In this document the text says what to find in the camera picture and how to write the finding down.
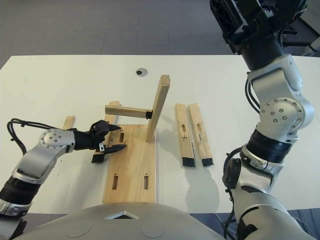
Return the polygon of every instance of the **wooden stick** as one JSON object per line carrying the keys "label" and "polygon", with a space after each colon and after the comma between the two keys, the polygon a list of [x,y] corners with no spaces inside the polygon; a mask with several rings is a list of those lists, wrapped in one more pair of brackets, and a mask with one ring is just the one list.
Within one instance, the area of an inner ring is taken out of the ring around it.
{"label": "wooden stick", "polygon": [[195,141],[198,154],[202,160],[202,164],[204,167],[211,166],[214,163],[200,108],[197,103],[194,103],[190,104],[188,109],[192,122],[192,130],[194,134],[193,139]]}
{"label": "wooden stick", "polygon": [[186,106],[177,103],[174,110],[182,165],[185,167],[195,167],[195,156],[192,149]]}
{"label": "wooden stick", "polygon": [[148,123],[148,128],[146,131],[146,142],[151,142],[154,138],[155,130],[157,127],[158,120],[162,108],[165,104],[165,100],[170,87],[170,77],[169,75],[162,75],[159,81],[158,89],[156,91],[155,99],[152,107],[152,118]]}
{"label": "wooden stick", "polygon": [[[109,106],[119,106],[120,105],[120,102],[119,101],[110,101],[109,102]],[[117,116],[116,115],[109,115],[109,114],[106,114],[104,116],[104,120],[106,122],[109,122],[109,124],[115,124],[116,123],[116,119],[117,119]],[[106,146],[106,147],[109,147],[110,145],[110,142],[111,142],[111,139],[112,139],[112,136],[113,136],[113,132],[109,132],[109,134],[107,134],[105,137],[104,137],[104,142],[103,144]],[[94,151],[93,152],[93,157],[92,157],[92,163],[103,163],[104,161],[104,155],[102,152],[99,152],[99,151]]]}
{"label": "wooden stick", "polygon": [[105,114],[151,119],[152,110],[125,106],[105,105]]}
{"label": "wooden stick", "polygon": [[72,129],[72,127],[74,126],[75,120],[76,120],[75,116],[67,116],[65,118],[62,129],[63,130]]}

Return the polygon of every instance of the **black tape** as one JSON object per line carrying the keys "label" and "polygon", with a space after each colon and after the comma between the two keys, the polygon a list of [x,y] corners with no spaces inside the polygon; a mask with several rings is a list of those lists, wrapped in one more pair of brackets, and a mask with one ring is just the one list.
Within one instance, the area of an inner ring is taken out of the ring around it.
{"label": "black tape", "polygon": [[146,118],[146,119],[151,119],[153,112],[154,112],[154,111],[146,111],[146,112],[145,112],[145,118]]}
{"label": "black tape", "polygon": [[208,167],[214,164],[214,161],[211,157],[202,159],[202,165]]}
{"label": "black tape", "polygon": [[105,155],[102,154],[95,154],[92,156],[92,164],[102,164],[104,162]]}
{"label": "black tape", "polygon": [[195,165],[195,159],[190,157],[183,157],[182,158],[182,165],[189,168],[194,168]]}

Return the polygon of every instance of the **wooden board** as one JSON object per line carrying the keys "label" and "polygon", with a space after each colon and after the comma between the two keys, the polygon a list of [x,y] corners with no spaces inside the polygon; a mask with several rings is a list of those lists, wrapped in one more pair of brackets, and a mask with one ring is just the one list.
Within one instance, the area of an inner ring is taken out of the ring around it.
{"label": "wooden board", "polygon": [[204,167],[213,165],[212,153],[204,125],[204,121],[197,103],[188,106],[191,119],[191,128],[197,152]]}
{"label": "wooden board", "polygon": [[185,167],[195,167],[195,157],[192,149],[192,138],[186,106],[177,103],[174,107],[174,111],[182,165]]}
{"label": "wooden board", "polygon": [[148,129],[146,133],[146,142],[152,141],[155,130],[160,118],[162,108],[164,107],[165,100],[170,88],[170,77],[169,75],[162,75],[158,84],[158,89],[156,91],[155,99],[152,107],[152,118],[149,120]]}
{"label": "wooden board", "polygon": [[103,203],[155,202],[156,144],[146,141],[147,125],[119,125],[112,144],[127,144],[107,160]]}
{"label": "wooden board", "polygon": [[150,119],[152,110],[126,106],[105,105],[105,114]]}
{"label": "wooden board", "polygon": [[67,116],[65,118],[62,129],[63,130],[72,129],[72,127],[74,126],[75,120],[76,120],[75,116]]}

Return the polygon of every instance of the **rectangular slot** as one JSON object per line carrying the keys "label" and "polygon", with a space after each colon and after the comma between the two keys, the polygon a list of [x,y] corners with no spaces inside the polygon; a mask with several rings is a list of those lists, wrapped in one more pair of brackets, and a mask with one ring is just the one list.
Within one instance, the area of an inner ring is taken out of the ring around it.
{"label": "rectangular slot", "polygon": [[118,176],[113,176],[112,190],[117,190]]}
{"label": "rectangular slot", "polygon": [[148,181],[149,181],[149,176],[144,176],[144,181],[143,181],[143,189],[144,190],[148,190],[148,187],[149,187],[149,183],[148,183]]}
{"label": "rectangular slot", "polygon": [[124,142],[124,137],[125,137],[125,134],[123,132],[120,133],[120,137],[119,137],[119,142],[120,143],[123,143]]}

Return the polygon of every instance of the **horizontal wooden beam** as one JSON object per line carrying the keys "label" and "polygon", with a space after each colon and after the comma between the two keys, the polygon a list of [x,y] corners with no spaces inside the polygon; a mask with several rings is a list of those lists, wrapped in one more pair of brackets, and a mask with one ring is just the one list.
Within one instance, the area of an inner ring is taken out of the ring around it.
{"label": "horizontal wooden beam", "polygon": [[126,106],[105,105],[105,114],[151,119],[152,110]]}

